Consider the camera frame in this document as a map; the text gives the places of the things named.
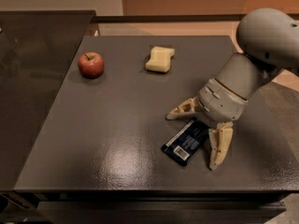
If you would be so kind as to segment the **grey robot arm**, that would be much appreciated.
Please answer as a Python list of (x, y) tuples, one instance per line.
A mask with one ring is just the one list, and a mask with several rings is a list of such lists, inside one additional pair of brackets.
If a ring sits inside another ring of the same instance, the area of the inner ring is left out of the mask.
[(233, 138), (233, 122), (244, 112), (249, 98), (283, 70), (299, 69), (299, 23), (273, 9), (259, 8), (246, 15), (236, 29), (242, 49), (220, 72), (190, 98), (167, 114), (168, 119), (194, 115), (209, 126), (209, 168), (226, 158)]

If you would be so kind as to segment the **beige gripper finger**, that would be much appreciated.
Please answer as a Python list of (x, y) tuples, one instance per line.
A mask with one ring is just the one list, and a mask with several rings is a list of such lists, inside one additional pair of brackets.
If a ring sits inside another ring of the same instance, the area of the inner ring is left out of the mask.
[(211, 170), (216, 170), (225, 160), (233, 133), (233, 123), (231, 121), (218, 123), (215, 129), (208, 130), (211, 146), (209, 168)]
[(168, 120), (180, 119), (189, 117), (196, 114), (199, 111), (198, 99), (196, 97), (187, 99), (174, 109), (172, 109), (167, 115)]

